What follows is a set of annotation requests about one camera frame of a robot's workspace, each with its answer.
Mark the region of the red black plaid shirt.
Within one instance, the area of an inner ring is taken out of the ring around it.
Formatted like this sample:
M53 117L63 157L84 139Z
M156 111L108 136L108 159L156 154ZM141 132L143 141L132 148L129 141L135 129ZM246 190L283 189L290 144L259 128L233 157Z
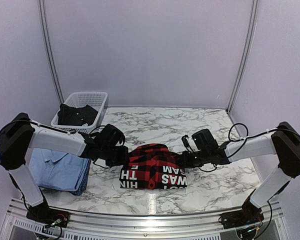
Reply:
M152 143L128 153L119 175L125 189L184 189L188 186L182 155L164 144Z

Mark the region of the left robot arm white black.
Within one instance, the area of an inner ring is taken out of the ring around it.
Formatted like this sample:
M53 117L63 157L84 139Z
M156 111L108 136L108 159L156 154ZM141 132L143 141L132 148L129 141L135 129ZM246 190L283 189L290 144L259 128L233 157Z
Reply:
M81 159L101 159L106 166L114 167L129 159L124 141L124 134L111 124L91 135L48 126L21 112L0 129L0 166L8 172L34 215L48 223L53 219L53 211L28 167L28 152L47 150Z

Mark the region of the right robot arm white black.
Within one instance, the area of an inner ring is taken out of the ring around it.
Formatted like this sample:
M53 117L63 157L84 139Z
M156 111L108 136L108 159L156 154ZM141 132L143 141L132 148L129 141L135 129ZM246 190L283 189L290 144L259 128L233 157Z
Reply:
M280 194L291 180L300 176L300 134L286 121L255 135L218 143L208 129L193 136L197 150L184 151L177 161L188 169L206 164L225 166L251 160L261 178L260 185L247 197L238 212L242 224L253 220L261 208Z

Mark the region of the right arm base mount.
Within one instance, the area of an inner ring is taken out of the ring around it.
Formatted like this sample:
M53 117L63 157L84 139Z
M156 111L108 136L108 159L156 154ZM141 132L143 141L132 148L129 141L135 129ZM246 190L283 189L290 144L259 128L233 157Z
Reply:
M238 228L245 225L260 223L264 220L264 215L257 212L256 215L246 213L243 210L224 212L220 215L218 222L224 229Z

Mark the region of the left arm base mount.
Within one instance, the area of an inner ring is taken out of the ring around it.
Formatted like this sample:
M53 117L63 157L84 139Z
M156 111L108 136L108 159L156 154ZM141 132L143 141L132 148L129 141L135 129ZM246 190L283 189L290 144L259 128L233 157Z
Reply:
M26 214L26 218L46 225L56 223L62 228L66 228L69 222L70 213L68 211L53 208L30 208Z

